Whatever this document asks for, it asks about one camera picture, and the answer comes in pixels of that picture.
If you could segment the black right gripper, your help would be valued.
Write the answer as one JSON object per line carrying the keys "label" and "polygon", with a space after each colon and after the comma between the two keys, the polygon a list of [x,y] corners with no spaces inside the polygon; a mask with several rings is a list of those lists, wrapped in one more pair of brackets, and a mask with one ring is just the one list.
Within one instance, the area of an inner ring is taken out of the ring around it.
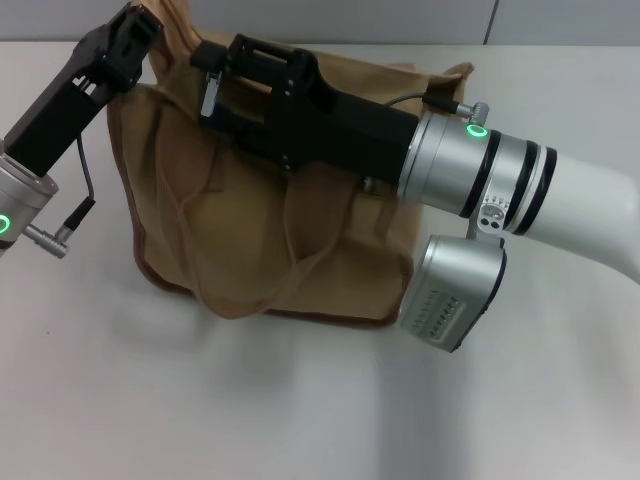
{"label": "black right gripper", "polygon": [[417,115],[335,89],[311,52],[237,34],[229,46],[203,41],[192,66],[228,74],[199,123],[229,133],[239,149],[292,170],[318,161],[358,175],[401,173]]}

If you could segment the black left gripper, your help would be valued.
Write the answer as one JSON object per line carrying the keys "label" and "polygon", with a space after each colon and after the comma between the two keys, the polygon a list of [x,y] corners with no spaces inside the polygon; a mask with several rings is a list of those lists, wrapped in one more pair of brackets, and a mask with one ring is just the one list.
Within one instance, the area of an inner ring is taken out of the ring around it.
{"label": "black left gripper", "polygon": [[[160,20],[135,5],[126,7],[110,27],[86,34],[6,134],[5,153],[36,176],[45,176],[97,113],[135,85],[144,58],[162,32]],[[107,59],[112,60],[113,75]]]}

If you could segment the silver metal zipper pull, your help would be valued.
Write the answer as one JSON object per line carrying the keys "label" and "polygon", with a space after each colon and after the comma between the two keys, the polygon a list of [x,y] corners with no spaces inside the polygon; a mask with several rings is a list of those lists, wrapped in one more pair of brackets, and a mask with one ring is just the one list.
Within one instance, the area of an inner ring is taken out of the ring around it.
{"label": "silver metal zipper pull", "polygon": [[222,73],[208,73],[205,78],[204,92],[200,109],[200,116],[209,118],[215,109]]}

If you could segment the khaki canvas food bag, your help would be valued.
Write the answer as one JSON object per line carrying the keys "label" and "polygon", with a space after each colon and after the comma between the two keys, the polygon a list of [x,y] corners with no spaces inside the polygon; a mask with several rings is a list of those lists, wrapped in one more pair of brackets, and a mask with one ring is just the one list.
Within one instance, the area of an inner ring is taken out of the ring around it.
{"label": "khaki canvas food bag", "polygon": [[[297,170],[241,150],[199,123],[203,41],[187,0],[133,0],[163,24],[156,81],[113,100],[107,120],[131,214],[134,256],[158,287],[239,319],[272,313],[357,328],[393,324],[413,274],[422,209],[393,185],[324,162]],[[312,52],[335,88],[422,114],[420,94],[463,97],[472,65],[424,74]]]}

